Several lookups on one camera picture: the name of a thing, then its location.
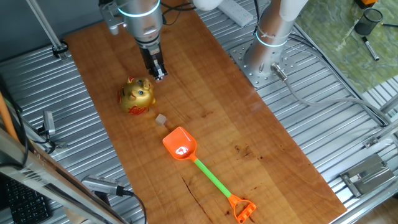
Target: gold cat figurine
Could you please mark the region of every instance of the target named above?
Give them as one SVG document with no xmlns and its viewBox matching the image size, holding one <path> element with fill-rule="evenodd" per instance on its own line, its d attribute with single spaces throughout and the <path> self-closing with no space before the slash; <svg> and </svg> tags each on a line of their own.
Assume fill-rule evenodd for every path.
<svg viewBox="0 0 398 224">
<path fill-rule="evenodd" d="M 147 112 L 156 102 L 154 86 L 148 78 L 129 77 L 118 91 L 118 103 L 123 111 L 131 115 Z"/>
</svg>

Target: green shovel handle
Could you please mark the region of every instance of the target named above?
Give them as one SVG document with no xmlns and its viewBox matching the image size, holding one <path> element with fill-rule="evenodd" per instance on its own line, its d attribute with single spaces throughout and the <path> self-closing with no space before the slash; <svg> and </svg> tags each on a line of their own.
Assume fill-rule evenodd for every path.
<svg viewBox="0 0 398 224">
<path fill-rule="evenodd" d="M 204 174 L 206 174 L 206 176 L 212 181 L 212 183 L 216 185 L 216 187 L 218 187 L 218 189 L 225 195 L 225 197 L 229 198 L 229 196 L 231 196 L 231 192 L 229 192 L 229 190 L 217 179 L 216 176 L 214 176 L 214 174 L 210 172 L 209 169 L 207 169 L 205 165 L 203 165 L 203 163 L 200 162 L 199 159 L 195 160 L 194 163 Z"/>
</svg>

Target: blue light ring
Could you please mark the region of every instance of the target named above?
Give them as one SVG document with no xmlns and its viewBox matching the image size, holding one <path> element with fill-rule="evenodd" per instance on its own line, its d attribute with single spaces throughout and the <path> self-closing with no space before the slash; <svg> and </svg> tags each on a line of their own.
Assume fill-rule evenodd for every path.
<svg viewBox="0 0 398 224">
<path fill-rule="evenodd" d="M 138 18 L 138 17 L 148 16 L 149 14 L 153 13 L 154 11 L 156 11 L 156 9 L 157 9 L 159 6 L 160 6 L 160 0 L 157 1 L 157 4 L 156 4 L 156 6 L 155 6 L 153 9 L 151 9 L 150 11 L 147 11 L 147 12 L 145 12 L 145 13 L 142 13 L 142 14 L 130 14 L 130 13 L 126 13 L 126 12 L 124 12 L 123 10 L 121 10 L 120 8 L 118 8 L 118 10 L 119 10 L 119 12 L 120 12 L 121 14 L 123 14 L 123 15 L 125 15 L 125 16 L 132 17 L 132 18 Z"/>
<path fill-rule="evenodd" d="M 256 37 L 257 37 L 257 40 L 259 40 L 259 42 L 260 42 L 262 45 L 265 45 L 265 46 L 267 46 L 267 47 L 281 47 L 281 46 L 283 46 L 283 45 L 285 45 L 285 44 L 287 43 L 287 40 L 286 40 L 283 44 L 278 44 L 278 45 L 267 44 L 267 43 L 265 43 L 264 41 L 262 41 L 262 40 L 260 39 L 259 34 L 258 34 L 257 32 L 256 32 Z"/>
</svg>

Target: toy shovel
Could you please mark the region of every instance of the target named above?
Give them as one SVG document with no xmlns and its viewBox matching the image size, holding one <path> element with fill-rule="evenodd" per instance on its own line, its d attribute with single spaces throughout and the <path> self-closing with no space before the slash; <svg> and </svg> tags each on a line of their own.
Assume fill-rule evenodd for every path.
<svg viewBox="0 0 398 224">
<path fill-rule="evenodd" d="M 209 169 L 196 157 L 197 149 L 196 140 L 182 127 L 176 128 L 166 138 L 163 139 L 164 146 L 169 150 L 174 158 L 178 160 L 191 159 L 203 173 L 218 187 L 218 189 L 228 198 L 231 204 L 236 221 L 243 223 L 252 212 L 256 209 L 256 205 L 248 200 L 242 200 L 231 194 L 229 190 L 215 177 Z M 238 216 L 235 214 L 236 205 L 239 202 L 248 202 L 249 205 Z"/>
</svg>

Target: wood grain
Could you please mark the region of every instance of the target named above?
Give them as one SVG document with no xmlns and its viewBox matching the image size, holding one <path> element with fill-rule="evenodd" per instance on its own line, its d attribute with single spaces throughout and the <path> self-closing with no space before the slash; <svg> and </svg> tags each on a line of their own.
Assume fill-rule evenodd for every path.
<svg viewBox="0 0 398 224">
<path fill-rule="evenodd" d="M 247 223 L 329 223 L 345 212 L 195 12 L 181 13 L 161 38 L 169 74 L 154 82 L 157 103 L 140 116 L 123 113 L 116 101 L 127 77 L 148 76 L 134 38 L 123 29 L 113 36 L 104 23 L 66 38 L 149 223 L 236 223 L 227 199 L 196 165 L 176 161 L 162 145 L 178 126 L 197 140 L 209 170 L 257 205 Z M 159 113 L 165 126 L 155 123 Z"/>
</svg>

